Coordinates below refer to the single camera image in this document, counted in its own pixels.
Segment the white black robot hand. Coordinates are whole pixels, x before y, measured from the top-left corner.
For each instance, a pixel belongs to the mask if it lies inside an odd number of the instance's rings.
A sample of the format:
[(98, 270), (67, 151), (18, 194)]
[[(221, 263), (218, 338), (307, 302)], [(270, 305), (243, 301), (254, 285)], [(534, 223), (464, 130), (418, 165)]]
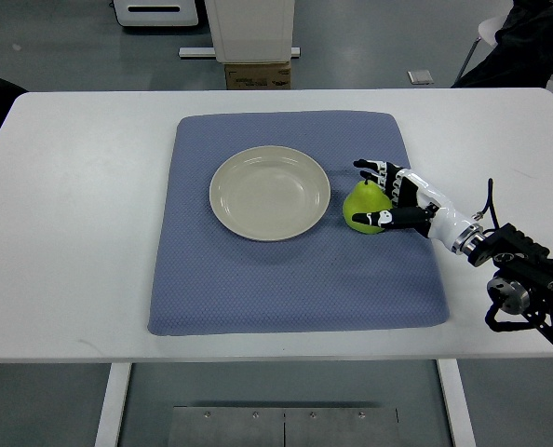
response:
[(352, 221), (383, 229), (413, 229), (440, 241), (455, 254), (468, 255), (483, 239), (483, 229), (459, 212), (432, 183), (412, 169), (391, 162), (359, 159), (353, 165), (362, 178), (373, 181), (392, 202), (391, 210), (369, 208)]

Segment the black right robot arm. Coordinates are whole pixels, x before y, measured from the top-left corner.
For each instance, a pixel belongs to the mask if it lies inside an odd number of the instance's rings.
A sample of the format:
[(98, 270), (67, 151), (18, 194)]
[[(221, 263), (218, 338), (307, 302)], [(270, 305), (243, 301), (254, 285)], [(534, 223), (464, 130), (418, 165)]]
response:
[(493, 227), (474, 232), (463, 245), (463, 253), (474, 266), (488, 261), (496, 267), (487, 284), (491, 298), (485, 322), (494, 332), (538, 330), (553, 345), (553, 258), (550, 250), (527, 237), (514, 225), (498, 223), (493, 204), (493, 180), (488, 181), (487, 199), (477, 220), (485, 213)]

